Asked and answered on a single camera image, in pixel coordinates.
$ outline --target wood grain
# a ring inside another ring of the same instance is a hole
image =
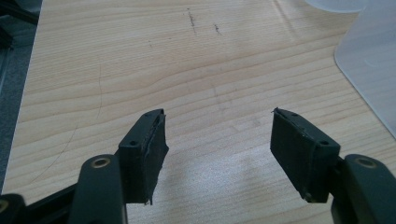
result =
[[[45,0],[3,193],[32,203],[74,184],[162,107],[170,151],[154,205],[128,205],[131,221],[332,223],[272,156],[271,111],[396,174],[395,140],[332,57],[355,18],[303,0]]]

